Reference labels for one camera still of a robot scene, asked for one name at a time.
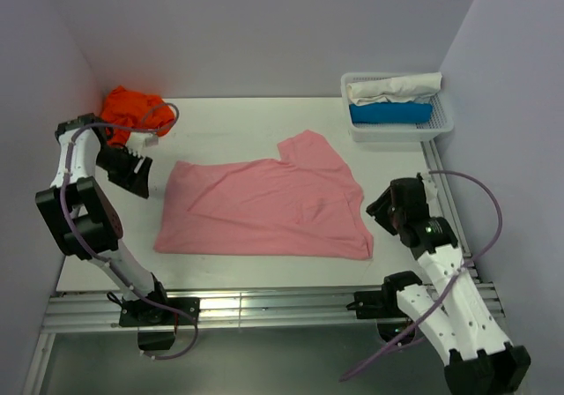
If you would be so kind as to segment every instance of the pink shirt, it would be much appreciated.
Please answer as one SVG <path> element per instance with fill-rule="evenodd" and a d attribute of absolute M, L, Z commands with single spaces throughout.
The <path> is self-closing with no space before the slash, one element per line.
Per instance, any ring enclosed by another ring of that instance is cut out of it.
<path fill-rule="evenodd" d="M 176 162 L 155 250 L 371 258 L 362 188 L 327 140 L 306 130 L 278 151 L 281 160 Z"/>

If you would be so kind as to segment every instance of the white wall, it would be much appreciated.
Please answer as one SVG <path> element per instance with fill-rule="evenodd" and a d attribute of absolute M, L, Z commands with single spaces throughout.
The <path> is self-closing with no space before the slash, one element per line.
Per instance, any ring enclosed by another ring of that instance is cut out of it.
<path fill-rule="evenodd" d="M 33 196 L 56 171 L 56 125 L 99 110 L 101 92 L 49 0 L 0 0 L 0 28 L 0 392 L 11 395 L 63 257 Z"/>
<path fill-rule="evenodd" d="M 475 0 L 441 70 L 455 132 L 443 163 L 483 179 L 505 227 L 481 263 L 517 343 L 532 356 L 533 393 L 562 393 L 564 347 L 564 0 Z M 451 180 L 473 247 L 494 210 Z"/>
<path fill-rule="evenodd" d="M 472 0 L 54 0 L 107 91 L 337 95 L 347 71 L 436 71 Z"/>

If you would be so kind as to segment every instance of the orange cloth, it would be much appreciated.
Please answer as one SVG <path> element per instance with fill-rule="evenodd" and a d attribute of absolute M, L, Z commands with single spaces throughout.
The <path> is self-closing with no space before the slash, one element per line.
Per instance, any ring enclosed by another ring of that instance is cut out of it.
<path fill-rule="evenodd" d="M 158 95 L 147 95 L 136 91 L 128 91 L 118 86 L 104 101 L 104 109 L 100 117 L 108 123 L 120 124 L 131 128 L 156 129 L 174 120 L 173 110 L 169 106 L 157 108 L 141 123 L 149 110 L 164 101 Z M 167 135 L 170 128 L 157 133 L 160 137 Z M 114 129 L 110 144 L 125 144 L 130 137 L 126 130 Z"/>

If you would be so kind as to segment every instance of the basket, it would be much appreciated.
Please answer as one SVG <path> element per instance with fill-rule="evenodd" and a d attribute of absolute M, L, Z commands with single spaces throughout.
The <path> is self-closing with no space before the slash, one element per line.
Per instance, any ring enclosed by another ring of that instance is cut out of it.
<path fill-rule="evenodd" d="M 454 129 L 452 117 L 442 108 L 437 95 L 431 97 L 433 114 L 426 123 L 394 124 L 394 123 L 353 123 L 349 110 L 349 98 L 346 85 L 353 82 L 379 80 L 404 76 L 405 73 L 346 73 L 341 78 L 341 94 L 343 108 L 349 123 L 349 133 L 357 142 L 426 142 L 437 135 Z"/>

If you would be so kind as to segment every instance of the white folded towel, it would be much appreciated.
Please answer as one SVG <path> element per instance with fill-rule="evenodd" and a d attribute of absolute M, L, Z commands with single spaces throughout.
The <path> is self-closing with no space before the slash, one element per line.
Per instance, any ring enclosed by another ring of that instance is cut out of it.
<path fill-rule="evenodd" d="M 441 90 L 442 73 L 398 76 L 347 84 L 346 92 L 357 106 L 374 102 L 429 102 Z"/>

